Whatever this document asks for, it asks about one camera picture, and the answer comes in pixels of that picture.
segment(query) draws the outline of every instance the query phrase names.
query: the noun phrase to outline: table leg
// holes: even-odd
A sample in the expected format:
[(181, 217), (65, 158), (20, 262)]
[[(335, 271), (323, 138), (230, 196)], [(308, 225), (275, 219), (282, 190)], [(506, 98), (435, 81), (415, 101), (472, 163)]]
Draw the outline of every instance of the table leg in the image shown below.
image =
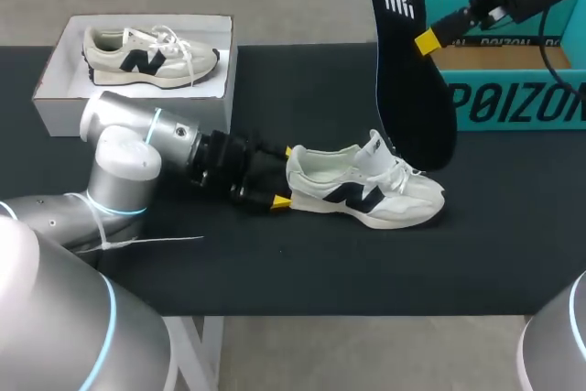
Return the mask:
[(163, 318), (171, 337), (177, 364), (190, 391), (218, 391), (217, 370), (212, 370), (192, 317)]
[(220, 358), (222, 357), (223, 316), (206, 316), (203, 320), (201, 343), (206, 352), (216, 383), (220, 380)]

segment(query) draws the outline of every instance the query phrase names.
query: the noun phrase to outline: white shoe box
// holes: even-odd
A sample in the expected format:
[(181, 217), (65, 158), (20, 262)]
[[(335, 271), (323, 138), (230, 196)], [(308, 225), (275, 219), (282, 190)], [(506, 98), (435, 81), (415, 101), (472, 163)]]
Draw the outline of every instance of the white shoe box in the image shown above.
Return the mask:
[[(212, 76), (193, 87), (161, 90), (151, 84), (96, 86), (81, 54), (86, 27), (150, 29), (165, 25), (179, 38), (207, 43), (220, 51)], [(33, 103), (51, 136), (79, 136), (87, 100), (112, 91), (200, 122), (204, 132), (230, 131), (237, 46), (232, 16), (96, 15), (73, 16), (38, 81)]]

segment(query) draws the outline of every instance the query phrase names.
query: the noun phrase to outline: new balance sneaker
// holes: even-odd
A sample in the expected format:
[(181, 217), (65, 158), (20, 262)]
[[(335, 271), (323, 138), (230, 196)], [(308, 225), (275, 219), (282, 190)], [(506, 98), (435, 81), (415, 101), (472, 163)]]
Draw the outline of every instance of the new balance sneaker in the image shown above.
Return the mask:
[(291, 208), (344, 212), (375, 229), (407, 228), (430, 220), (444, 189), (391, 154), (376, 130), (363, 148), (336, 152), (293, 148), (287, 163)]
[(205, 81), (218, 64), (220, 52), (203, 43), (179, 38), (168, 27), (142, 31), (87, 28), (83, 57), (90, 79), (100, 86), (146, 82), (175, 89)]

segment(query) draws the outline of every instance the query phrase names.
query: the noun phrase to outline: shoe sole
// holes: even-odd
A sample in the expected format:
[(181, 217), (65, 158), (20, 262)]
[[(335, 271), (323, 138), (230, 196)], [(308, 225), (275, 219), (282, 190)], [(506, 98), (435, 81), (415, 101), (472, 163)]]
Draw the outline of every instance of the shoe sole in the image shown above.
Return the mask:
[(363, 212), (358, 212), (356, 210), (353, 210), (352, 208), (348, 208), (344, 202), (331, 203), (329, 201), (323, 201), (320, 199), (316, 199), (314, 197), (301, 195), (295, 192), (291, 195), (292, 210), (316, 212), (320, 214), (328, 214), (334, 212), (348, 214), (358, 219), (363, 224), (372, 229), (403, 229), (418, 226), (423, 223), (427, 223), (431, 219), (436, 217), (438, 213), (443, 210), (443, 206), (444, 204), (442, 203), (441, 207), (437, 212), (434, 212), (433, 214), (426, 217), (418, 217), (417, 219), (409, 220), (381, 220), (376, 219), (375, 217), (371, 217)]
[[(194, 76), (193, 85), (200, 84), (210, 79), (213, 71), (220, 62), (220, 52), (216, 54), (216, 63), (208, 71), (200, 72)], [(191, 86), (191, 77), (181, 78), (160, 78), (140, 72), (106, 72), (94, 69), (88, 61), (85, 53), (81, 52), (83, 59), (88, 65), (90, 80), (96, 86), (128, 86), (131, 84), (151, 84), (162, 90), (181, 89)]]

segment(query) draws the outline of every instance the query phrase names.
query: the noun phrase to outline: black n logo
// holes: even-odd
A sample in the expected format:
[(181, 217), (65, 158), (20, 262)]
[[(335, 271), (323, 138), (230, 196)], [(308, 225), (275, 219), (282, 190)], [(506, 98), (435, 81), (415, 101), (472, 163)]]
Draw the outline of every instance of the black n logo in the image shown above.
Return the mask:
[(368, 213), (374, 209), (383, 199), (385, 195), (378, 187), (374, 187), (372, 191), (363, 199), (364, 185), (355, 182), (343, 183), (336, 190), (328, 194), (324, 198), (325, 201), (331, 203), (340, 203), (346, 201), (346, 206), (353, 210)]
[(141, 49), (132, 49), (128, 52), (128, 56), (122, 62), (120, 69), (126, 72), (132, 72), (134, 68), (138, 68), (140, 73), (155, 75), (165, 60), (166, 58), (160, 50), (157, 51), (157, 54), (155, 54), (155, 57), (149, 63), (148, 52)]

